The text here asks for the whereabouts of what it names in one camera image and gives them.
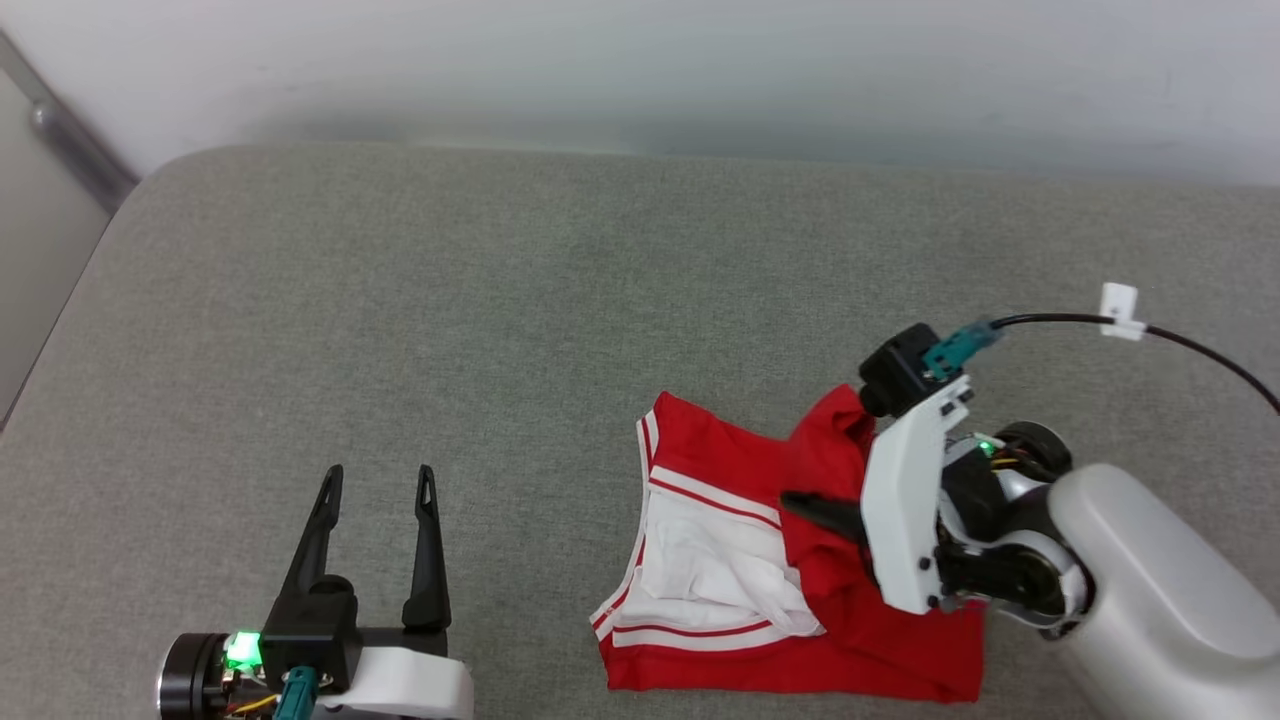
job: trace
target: green led light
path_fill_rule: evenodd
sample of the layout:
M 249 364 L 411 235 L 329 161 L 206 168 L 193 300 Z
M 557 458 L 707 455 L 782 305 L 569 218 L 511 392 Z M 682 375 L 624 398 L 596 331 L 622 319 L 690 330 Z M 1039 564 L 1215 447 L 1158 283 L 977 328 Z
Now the green led light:
M 259 633 L 236 633 L 232 644 L 227 646 L 227 666 L 233 670 L 256 667 L 262 664 L 262 653 L 257 650 Z

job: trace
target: clothing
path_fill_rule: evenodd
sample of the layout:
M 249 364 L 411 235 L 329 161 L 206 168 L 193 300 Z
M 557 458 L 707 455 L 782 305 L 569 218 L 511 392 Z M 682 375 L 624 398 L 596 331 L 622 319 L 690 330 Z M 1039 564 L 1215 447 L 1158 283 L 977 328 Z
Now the clothing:
M 855 546 L 780 510 L 785 489 L 856 500 L 873 432 L 847 386 L 787 441 L 659 396 L 631 561 L 591 616 L 609 688 L 977 700 L 980 611 L 886 606 Z

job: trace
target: white cable clip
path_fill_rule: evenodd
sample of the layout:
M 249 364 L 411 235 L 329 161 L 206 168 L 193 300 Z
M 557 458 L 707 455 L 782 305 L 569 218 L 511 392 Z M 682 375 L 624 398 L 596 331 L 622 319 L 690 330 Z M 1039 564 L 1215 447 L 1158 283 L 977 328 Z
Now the white cable clip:
M 1147 332 L 1147 323 L 1133 319 L 1135 305 L 1138 305 L 1138 288 L 1120 283 L 1102 283 L 1102 309 L 1098 314 L 1116 320 L 1114 325 L 1100 325 L 1102 334 L 1142 340 Z

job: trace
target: teal connector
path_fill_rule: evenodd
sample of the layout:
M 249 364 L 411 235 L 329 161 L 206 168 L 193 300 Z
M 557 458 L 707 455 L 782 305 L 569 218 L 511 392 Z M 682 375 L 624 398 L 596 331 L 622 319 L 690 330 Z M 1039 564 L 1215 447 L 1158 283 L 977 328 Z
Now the teal connector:
M 316 689 L 320 680 L 315 667 L 294 667 L 284 680 L 284 691 L 275 706 L 274 720 L 311 720 L 316 708 Z
M 924 366 L 933 379 L 945 380 L 963 370 L 963 365 L 983 347 L 989 347 L 1005 333 L 991 327 L 987 320 L 978 320 L 956 331 L 947 340 L 934 345 L 924 354 Z

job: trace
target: gray fabric surface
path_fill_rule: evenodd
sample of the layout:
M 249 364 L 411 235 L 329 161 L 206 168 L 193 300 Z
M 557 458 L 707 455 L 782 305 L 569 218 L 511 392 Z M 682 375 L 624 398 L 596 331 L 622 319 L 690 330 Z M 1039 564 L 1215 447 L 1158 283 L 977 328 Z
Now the gray fabric surface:
M 397 146 L 179 160 L 111 223 L 0 434 L 0 715 L 148 716 L 178 633 L 265 619 L 333 462 L 330 569 L 393 624 L 425 461 L 483 717 L 1088 717 L 1001 619 L 977 706 L 607 692 L 586 616 L 636 529 L 632 423 L 668 389 L 785 436 L 910 323 L 1092 311 L 1103 281 L 1280 383 L 1277 200 Z M 1276 418 L 1240 380 L 1064 327 L 970 372 L 966 427 L 1056 427 L 1280 601 Z

